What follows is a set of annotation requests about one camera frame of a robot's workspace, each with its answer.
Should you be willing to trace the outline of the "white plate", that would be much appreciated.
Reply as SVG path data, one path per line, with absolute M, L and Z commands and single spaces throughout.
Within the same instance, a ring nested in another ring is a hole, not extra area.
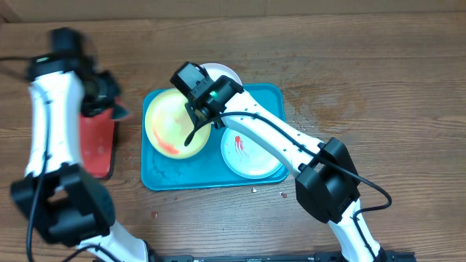
M 209 77 L 213 81 L 218 80 L 221 76 L 227 76 L 241 86 L 243 85 L 240 77 L 236 74 L 236 72 L 226 65 L 220 63 L 204 63 L 201 64 L 200 67 L 207 71 Z

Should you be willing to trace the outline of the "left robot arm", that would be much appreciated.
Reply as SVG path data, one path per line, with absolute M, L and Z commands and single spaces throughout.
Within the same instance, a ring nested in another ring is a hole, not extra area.
M 51 31 L 50 53 L 31 58 L 26 78 L 31 153 L 24 178 L 11 185 L 10 194 L 28 230 L 102 261 L 156 261 L 149 245 L 117 222 L 110 193 L 82 162 L 79 120 L 105 111 L 112 120 L 128 115 L 115 78 L 96 69 L 82 35 L 71 28 Z

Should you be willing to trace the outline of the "dark green sponge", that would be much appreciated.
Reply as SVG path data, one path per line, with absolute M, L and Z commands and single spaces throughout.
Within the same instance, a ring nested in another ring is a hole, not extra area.
M 111 119 L 113 121 L 123 121 L 124 119 L 128 118 L 131 115 L 129 109 L 119 104 L 116 104 L 111 113 Z

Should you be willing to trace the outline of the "light blue plate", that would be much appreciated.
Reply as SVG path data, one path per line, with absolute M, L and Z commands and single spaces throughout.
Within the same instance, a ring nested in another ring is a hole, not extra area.
M 283 166 L 259 144 L 229 128 L 221 139 L 221 155 L 231 171 L 248 179 L 267 178 Z

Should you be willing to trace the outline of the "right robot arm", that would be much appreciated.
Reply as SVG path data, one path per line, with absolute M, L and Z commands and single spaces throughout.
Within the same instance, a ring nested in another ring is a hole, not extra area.
M 171 84 L 187 99 L 186 110 L 198 131 L 207 124 L 237 131 L 274 156 L 294 177 L 296 199 L 316 220 L 327 223 L 346 261 L 385 261 L 386 252 L 371 236 L 360 206 L 358 186 L 382 188 L 358 175 L 347 147 L 324 143 L 267 111 L 233 78 L 212 77 L 196 63 L 184 63 Z

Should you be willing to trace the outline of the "yellow-green plate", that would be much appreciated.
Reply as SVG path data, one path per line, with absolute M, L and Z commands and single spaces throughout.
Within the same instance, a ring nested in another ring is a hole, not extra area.
M 171 159 L 187 159 L 206 145 L 211 127 L 196 131 L 188 146 L 184 142 L 194 125 L 185 108 L 187 99 L 176 88 L 163 90 L 149 103 L 144 116 L 146 135 L 153 147 Z

